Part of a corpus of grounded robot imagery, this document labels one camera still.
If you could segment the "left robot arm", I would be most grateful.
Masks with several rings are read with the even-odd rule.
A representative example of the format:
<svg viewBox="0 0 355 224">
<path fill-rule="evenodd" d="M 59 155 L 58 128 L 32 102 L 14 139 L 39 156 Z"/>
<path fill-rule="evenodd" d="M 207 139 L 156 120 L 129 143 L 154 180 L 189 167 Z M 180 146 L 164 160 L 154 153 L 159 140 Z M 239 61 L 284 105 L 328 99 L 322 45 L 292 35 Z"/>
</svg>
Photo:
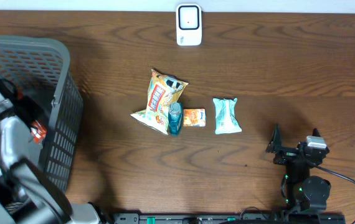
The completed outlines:
<svg viewBox="0 0 355 224">
<path fill-rule="evenodd" d="M 46 106 L 0 93 L 0 223 L 107 223 L 93 203 L 64 194 L 81 117 L 79 97 Z"/>
</svg>

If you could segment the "orange small snack box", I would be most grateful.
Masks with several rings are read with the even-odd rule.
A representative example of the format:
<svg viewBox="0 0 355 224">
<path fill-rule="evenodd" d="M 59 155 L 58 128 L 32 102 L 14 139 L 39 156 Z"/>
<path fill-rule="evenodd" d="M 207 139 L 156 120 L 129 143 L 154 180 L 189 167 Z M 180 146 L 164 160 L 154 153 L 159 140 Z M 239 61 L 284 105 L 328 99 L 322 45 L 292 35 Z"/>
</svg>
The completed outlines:
<svg viewBox="0 0 355 224">
<path fill-rule="evenodd" d="M 184 127 L 205 127 L 206 110 L 204 108 L 183 109 L 183 126 Z"/>
</svg>

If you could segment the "red snack bar wrapper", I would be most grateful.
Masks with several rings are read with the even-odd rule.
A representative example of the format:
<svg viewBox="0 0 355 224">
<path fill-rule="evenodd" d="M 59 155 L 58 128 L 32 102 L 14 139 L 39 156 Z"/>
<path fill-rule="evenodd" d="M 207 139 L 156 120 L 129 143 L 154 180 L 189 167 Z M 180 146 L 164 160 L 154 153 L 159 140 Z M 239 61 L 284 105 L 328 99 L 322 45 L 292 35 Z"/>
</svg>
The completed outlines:
<svg viewBox="0 0 355 224">
<path fill-rule="evenodd" d="M 47 135 L 47 129 L 40 121 L 34 120 L 31 123 L 31 134 L 33 136 L 34 142 L 36 144 L 40 144 Z"/>
</svg>

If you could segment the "blue mouthwash bottle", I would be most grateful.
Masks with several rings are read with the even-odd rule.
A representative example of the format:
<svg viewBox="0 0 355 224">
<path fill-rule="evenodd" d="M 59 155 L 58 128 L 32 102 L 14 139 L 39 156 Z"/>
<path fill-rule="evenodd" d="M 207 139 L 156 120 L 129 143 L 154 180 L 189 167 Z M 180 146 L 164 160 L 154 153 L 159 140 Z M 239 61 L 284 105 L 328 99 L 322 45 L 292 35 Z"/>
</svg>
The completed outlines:
<svg viewBox="0 0 355 224">
<path fill-rule="evenodd" d="M 172 103 L 169 107 L 169 132 L 173 136 L 177 136 L 182 128 L 182 113 L 183 108 L 182 104 L 175 102 Z"/>
</svg>

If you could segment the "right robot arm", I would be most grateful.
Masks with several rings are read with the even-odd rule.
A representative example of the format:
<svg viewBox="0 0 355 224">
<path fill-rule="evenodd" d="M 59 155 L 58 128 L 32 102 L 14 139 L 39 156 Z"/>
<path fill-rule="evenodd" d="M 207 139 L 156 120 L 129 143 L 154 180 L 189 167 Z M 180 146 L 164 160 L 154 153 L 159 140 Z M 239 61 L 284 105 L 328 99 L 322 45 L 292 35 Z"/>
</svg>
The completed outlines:
<svg viewBox="0 0 355 224">
<path fill-rule="evenodd" d="M 326 209 L 331 184 L 310 174 L 310 170 L 322 164 L 329 153 L 327 144 L 317 129 L 296 147 L 286 147 L 283 145 L 280 127 L 276 125 L 265 151 L 275 155 L 274 164 L 285 166 L 282 195 L 288 200 L 288 209 L 292 213 L 317 213 Z"/>
</svg>

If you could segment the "yellow snack bag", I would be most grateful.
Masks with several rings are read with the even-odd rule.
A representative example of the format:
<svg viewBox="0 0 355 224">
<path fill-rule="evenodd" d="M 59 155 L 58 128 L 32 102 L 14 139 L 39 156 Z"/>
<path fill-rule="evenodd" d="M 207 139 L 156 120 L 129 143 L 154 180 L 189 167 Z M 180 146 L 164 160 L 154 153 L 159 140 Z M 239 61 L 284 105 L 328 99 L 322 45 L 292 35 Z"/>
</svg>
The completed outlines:
<svg viewBox="0 0 355 224">
<path fill-rule="evenodd" d="M 178 102 L 187 86 L 188 82 L 152 69 L 146 109 L 132 113 L 130 116 L 141 124 L 168 135 L 169 108 L 173 103 Z"/>
</svg>

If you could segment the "light green tissue pack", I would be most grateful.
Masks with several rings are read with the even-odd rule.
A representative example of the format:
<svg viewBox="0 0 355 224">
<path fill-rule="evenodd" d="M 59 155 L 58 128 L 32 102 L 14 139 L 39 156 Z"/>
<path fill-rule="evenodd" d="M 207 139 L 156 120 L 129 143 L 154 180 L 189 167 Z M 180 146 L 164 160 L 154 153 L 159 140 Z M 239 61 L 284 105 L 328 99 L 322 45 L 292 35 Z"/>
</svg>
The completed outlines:
<svg viewBox="0 0 355 224">
<path fill-rule="evenodd" d="M 215 106 L 215 134 L 232 134 L 242 132 L 235 118 L 235 106 L 237 98 L 218 99 L 213 98 Z"/>
</svg>

